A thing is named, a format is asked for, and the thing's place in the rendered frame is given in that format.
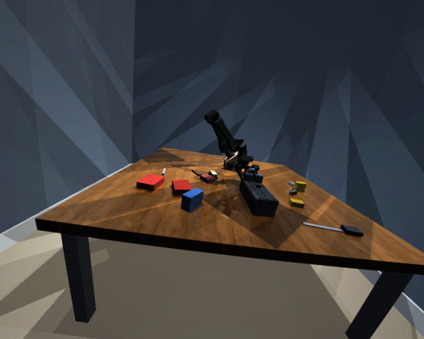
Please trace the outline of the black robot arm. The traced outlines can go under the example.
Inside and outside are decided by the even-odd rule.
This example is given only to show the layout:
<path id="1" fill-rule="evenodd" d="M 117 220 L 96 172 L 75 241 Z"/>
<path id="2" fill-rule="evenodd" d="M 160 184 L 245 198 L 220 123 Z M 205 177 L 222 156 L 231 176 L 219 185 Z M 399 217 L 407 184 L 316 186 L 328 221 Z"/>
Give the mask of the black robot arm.
<path id="1" fill-rule="evenodd" d="M 240 162 L 253 162 L 254 156 L 247 156 L 247 146 L 246 141 L 243 139 L 235 139 L 227 126 L 224 124 L 223 119 L 220 117 L 219 112 L 212 109 L 210 112 L 205 114 L 204 119 L 211 124 L 213 130 L 216 133 L 218 138 L 218 146 L 220 152 L 225 153 L 228 159 L 235 155 L 238 152 L 238 156 L 240 156 Z"/>

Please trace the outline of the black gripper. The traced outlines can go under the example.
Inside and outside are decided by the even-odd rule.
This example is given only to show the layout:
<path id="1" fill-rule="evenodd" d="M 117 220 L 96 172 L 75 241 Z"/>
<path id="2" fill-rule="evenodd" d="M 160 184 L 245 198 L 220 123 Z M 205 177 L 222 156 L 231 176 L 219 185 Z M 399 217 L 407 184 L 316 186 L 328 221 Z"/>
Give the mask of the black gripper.
<path id="1" fill-rule="evenodd" d="M 235 164 L 235 162 L 233 162 L 233 161 L 229 161 L 228 163 L 227 163 L 227 166 L 226 166 L 226 169 L 227 170 L 232 170 L 232 168 L 233 167 L 235 167 L 235 172 L 237 172 L 238 173 L 238 175 L 239 175 L 239 177 L 240 177 L 240 179 L 242 178 L 242 169 L 245 169 L 244 170 L 244 173 L 245 173 L 245 171 L 246 170 L 248 170 L 248 169 L 255 169 L 257 172 L 259 171 L 259 169 L 260 169 L 260 166 L 259 165 L 252 165 L 252 166 L 248 166 L 248 164 L 246 163 L 246 162 L 240 162 L 239 163 L 239 159 L 240 159 L 240 156 L 242 156 L 242 155 L 239 155 L 238 156 L 238 164 Z"/>

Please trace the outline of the red rectangular block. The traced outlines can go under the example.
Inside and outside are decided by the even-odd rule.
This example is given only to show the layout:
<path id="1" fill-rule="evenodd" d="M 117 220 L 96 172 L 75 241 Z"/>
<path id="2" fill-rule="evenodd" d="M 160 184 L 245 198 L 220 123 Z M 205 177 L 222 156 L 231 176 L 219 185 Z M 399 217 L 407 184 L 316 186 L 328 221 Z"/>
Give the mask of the red rectangular block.
<path id="1" fill-rule="evenodd" d="M 189 183 L 189 180 L 186 179 L 173 179 L 172 180 L 172 190 L 174 196 L 182 196 L 188 191 L 192 190 L 192 187 Z"/>
<path id="2" fill-rule="evenodd" d="M 149 174 L 137 181 L 136 188 L 148 191 L 154 191 L 165 181 L 165 177 Z"/>

